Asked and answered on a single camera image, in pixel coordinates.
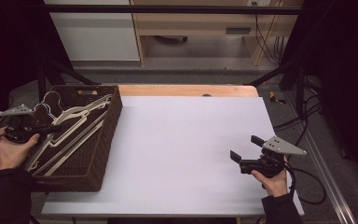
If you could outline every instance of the cabinet door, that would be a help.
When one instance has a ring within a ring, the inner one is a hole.
[[[45,0],[46,4],[128,5],[128,0]],[[139,61],[132,15],[50,13],[71,61]]]

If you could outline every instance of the hand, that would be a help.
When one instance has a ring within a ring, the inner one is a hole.
[[[251,174],[263,184],[266,188],[267,194],[274,197],[279,197],[287,194],[287,178],[286,178],[286,169],[283,169],[280,173],[275,175],[272,178],[266,178],[261,173],[253,170]]]
[[[0,129],[0,135],[5,133],[5,128]],[[36,145],[39,134],[34,134],[28,142],[16,144],[0,137],[0,170],[17,168],[24,162],[30,149]]]

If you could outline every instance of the white tabletop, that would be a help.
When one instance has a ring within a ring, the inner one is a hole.
[[[256,160],[251,135],[274,135],[260,97],[122,96],[99,192],[50,193],[42,214],[86,217],[244,217],[267,193],[229,151]],[[301,215],[302,206],[295,195]]]

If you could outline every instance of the black sleeve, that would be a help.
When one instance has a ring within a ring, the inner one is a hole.
[[[303,223],[290,194],[276,198],[268,196],[261,202],[266,213],[267,224]]]
[[[29,223],[31,175],[21,169],[0,171],[0,223]]]

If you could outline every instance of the basket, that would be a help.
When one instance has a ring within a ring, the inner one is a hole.
[[[43,102],[50,105],[49,113],[46,108],[37,109],[34,113],[34,125],[50,124],[54,118],[57,118],[62,111],[75,106],[86,106],[98,99],[112,94],[110,104],[104,108],[92,110],[86,121],[82,122],[70,135],[55,147],[47,147],[38,158],[37,167],[43,166],[52,157],[60,154],[65,146],[68,146],[74,138],[79,136],[85,129],[92,126],[93,122],[101,119],[102,126],[70,156],[68,159],[51,175],[45,175],[55,162],[48,165],[43,172],[37,173],[33,169],[34,191],[42,192],[62,192],[79,191],[93,192],[99,191],[103,183],[103,176],[107,164],[111,142],[115,134],[118,118],[121,113],[122,103],[118,86],[53,86],[50,92],[58,93],[56,100],[58,102]],[[62,123],[62,129],[54,134],[55,140],[65,131],[74,127],[80,119],[68,119]]]

